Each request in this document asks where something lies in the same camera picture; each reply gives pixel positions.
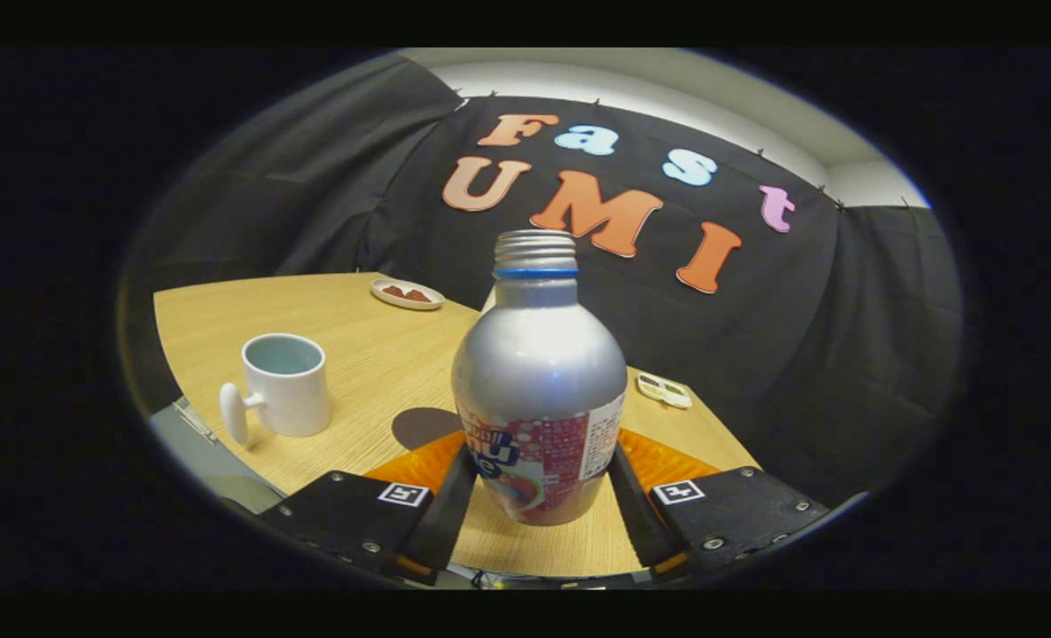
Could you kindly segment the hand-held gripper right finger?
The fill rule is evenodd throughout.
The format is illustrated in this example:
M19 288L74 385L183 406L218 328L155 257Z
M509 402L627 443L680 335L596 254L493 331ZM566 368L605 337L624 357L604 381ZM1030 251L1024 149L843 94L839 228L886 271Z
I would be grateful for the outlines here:
M703 462L640 433L619 433L607 465L634 552L654 581L741 571L829 520L832 510L764 470Z

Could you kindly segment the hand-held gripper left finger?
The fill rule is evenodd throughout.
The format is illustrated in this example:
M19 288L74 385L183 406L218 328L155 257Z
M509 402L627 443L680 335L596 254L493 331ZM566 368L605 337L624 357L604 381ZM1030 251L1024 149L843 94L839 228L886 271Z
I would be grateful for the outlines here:
M328 471L257 519L343 565L432 585L451 562L476 476L463 432L453 432L363 475Z

